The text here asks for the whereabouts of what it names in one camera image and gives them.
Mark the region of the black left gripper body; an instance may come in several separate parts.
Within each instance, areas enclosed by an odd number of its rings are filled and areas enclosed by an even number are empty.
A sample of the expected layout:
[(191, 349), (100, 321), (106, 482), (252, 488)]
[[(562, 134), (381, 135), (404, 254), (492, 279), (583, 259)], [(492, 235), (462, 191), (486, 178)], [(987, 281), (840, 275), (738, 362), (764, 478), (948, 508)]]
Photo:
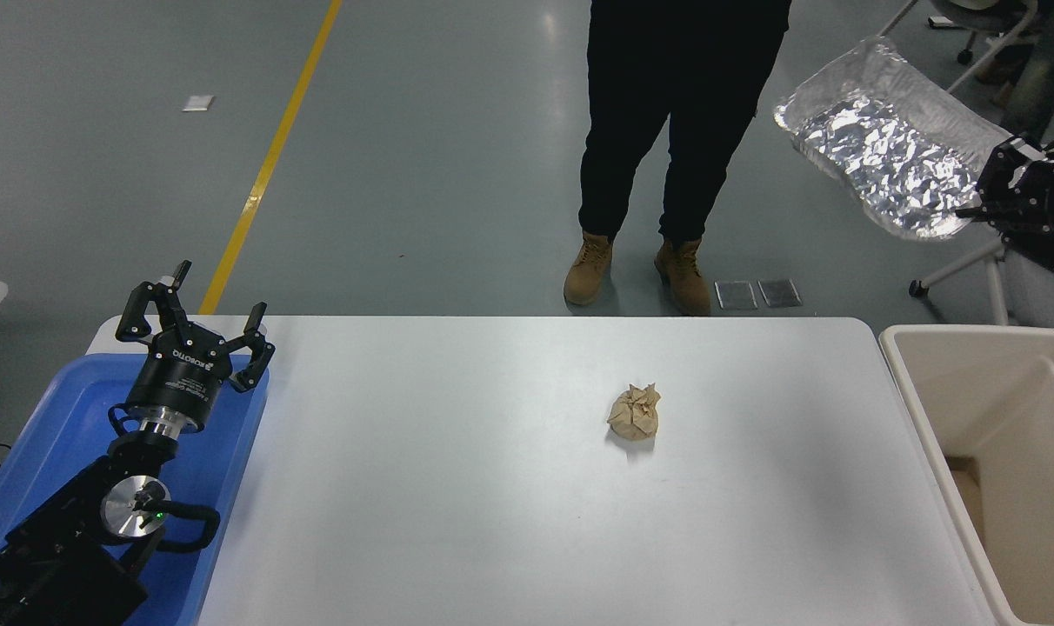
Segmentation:
[(186, 338), (161, 331), (148, 344), (148, 357), (126, 396), (126, 419), (172, 423), (189, 433), (204, 430), (232, 365), (225, 337), (189, 322)]

